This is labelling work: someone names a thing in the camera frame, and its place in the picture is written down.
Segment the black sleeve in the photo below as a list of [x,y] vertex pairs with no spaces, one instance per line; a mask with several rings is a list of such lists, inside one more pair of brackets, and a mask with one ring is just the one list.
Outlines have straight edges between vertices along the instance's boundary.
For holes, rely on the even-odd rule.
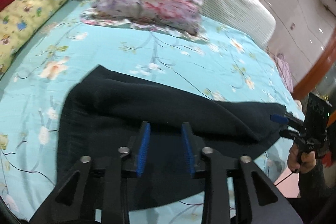
[[316,166],[311,171],[299,174],[299,189],[301,198],[306,200],[324,199],[331,196],[334,188],[326,185],[320,160],[317,160]]

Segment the metal screw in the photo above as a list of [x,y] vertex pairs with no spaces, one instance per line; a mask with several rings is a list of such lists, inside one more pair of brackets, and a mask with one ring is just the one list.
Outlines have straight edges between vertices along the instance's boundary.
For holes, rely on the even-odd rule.
[[203,147],[202,152],[204,154],[211,154],[213,152],[213,149],[211,147]]
[[84,164],[87,164],[90,161],[91,161],[91,157],[90,156],[82,156],[81,157],[81,162],[84,163]]
[[127,146],[119,147],[119,148],[118,148],[118,152],[119,152],[120,154],[126,154],[126,153],[129,152],[129,148],[128,148]]
[[244,162],[244,163],[248,163],[248,162],[251,162],[252,161],[252,159],[251,159],[251,157],[250,156],[241,156],[240,157],[240,160],[242,161],[242,162]]

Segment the human hand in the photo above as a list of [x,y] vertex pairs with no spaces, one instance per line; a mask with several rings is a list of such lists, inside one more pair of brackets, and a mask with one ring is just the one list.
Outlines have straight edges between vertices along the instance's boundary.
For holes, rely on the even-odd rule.
[[299,148],[294,143],[289,150],[289,155],[288,155],[288,159],[287,159],[288,168],[292,172],[295,171],[295,170],[300,170],[300,172],[303,173],[303,174],[308,173],[316,165],[315,152],[312,151],[308,154],[303,152],[302,155],[301,155],[301,160],[302,160],[301,165],[297,162],[298,153],[299,153]]

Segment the bed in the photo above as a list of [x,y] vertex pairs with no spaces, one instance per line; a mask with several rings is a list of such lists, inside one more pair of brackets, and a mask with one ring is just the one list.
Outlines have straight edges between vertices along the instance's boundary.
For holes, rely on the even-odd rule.
[[[0,193],[18,217],[31,218],[53,189],[63,102],[98,64],[210,100],[278,102],[304,118],[274,62],[255,37],[237,27],[202,16],[209,41],[197,43],[174,33],[93,26],[81,21],[92,1],[63,5],[21,48],[0,80]],[[286,168],[291,145],[280,138],[255,160],[272,181]],[[230,181],[229,189],[234,215]],[[182,202],[130,212],[130,221],[200,223],[203,193]]]

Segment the folded black fabric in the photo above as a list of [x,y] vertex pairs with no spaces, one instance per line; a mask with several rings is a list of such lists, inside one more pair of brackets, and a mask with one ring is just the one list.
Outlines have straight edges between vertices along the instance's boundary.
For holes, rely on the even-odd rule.
[[279,139],[281,127],[269,120],[283,114],[276,103],[217,102],[170,86],[98,66],[69,92],[58,137],[58,180],[83,155],[112,155],[138,133],[152,127],[145,172],[130,180],[130,209],[175,202],[204,190],[204,182],[185,172],[180,129],[189,122],[207,146],[223,155],[253,159]]

